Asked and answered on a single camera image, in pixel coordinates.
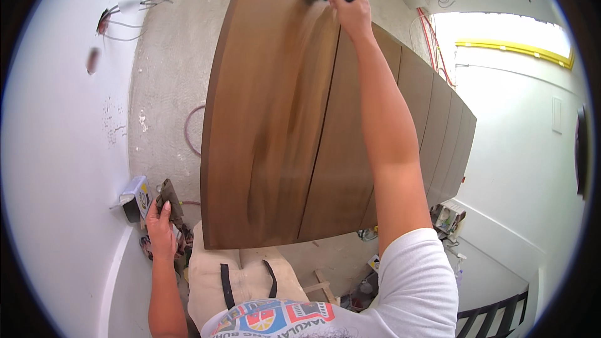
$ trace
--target white t-shirt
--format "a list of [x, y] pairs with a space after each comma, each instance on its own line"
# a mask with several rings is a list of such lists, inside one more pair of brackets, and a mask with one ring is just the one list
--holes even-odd
[[433, 229], [393, 241], [380, 261], [379, 304], [361, 313], [321, 302], [262, 299], [218, 313], [203, 338], [454, 337], [455, 275]]

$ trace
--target hand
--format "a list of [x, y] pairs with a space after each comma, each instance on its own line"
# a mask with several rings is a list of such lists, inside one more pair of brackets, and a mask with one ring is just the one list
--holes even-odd
[[338, 21], [349, 34], [353, 43], [372, 38], [372, 10], [368, 0], [327, 0], [338, 13]]
[[169, 222], [171, 203], [165, 202], [161, 216], [156, 208], [156, 200], [152, 201], [146, 215], [146, 227], [152, 244], [153, 260], [167, 259], [173, 261], [176, 255], [176, 236], [173, 234], [173, 223]]

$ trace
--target light switch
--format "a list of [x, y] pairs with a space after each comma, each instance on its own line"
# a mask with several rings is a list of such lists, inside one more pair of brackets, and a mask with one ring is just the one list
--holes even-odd
[[552, 98], [553, 115], [551, 129], [561, 134], [561, 100], [557, 97]]

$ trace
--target floor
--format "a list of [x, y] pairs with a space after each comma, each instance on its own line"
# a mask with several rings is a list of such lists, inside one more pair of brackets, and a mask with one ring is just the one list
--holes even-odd
[[[213, 54], [229, 0], [172, 0], [149, 10], [146, 33], [138, 42], [131, 74], [128, 125], [132, 175], [146, 175], [150, 185], [170, 177], [181, 200], [200, 200], [200, 159], [183, 134], [188, 113], [204, 103]], [[402, 0], [370, 0], [372, 20], [411, 45], [426, 58], [418, 36], [417, 12]], [[191, 142], [200, 149], [203, 110], [190, 121]], [[200, 209], [184, 206], [184, 220], [193, 226]], [[363, 242], [355, 233], [309, 243], [278, 247], [295, 269], [303, 287], [317, 283], [312, 271], [321, 268], [336, 296], [344, 295], [370, 268], [368, 259], [378, 241]], [[320, 291], [309, 295], [322, 299]]]

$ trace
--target shirt sleeve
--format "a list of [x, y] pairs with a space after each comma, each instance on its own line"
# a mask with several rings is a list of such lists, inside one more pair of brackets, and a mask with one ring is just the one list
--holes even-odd
[[382, 254], [376, 312], [397, 335], [454, 337], [459, 295], [455, 274], [433, 229], [417, 229]]

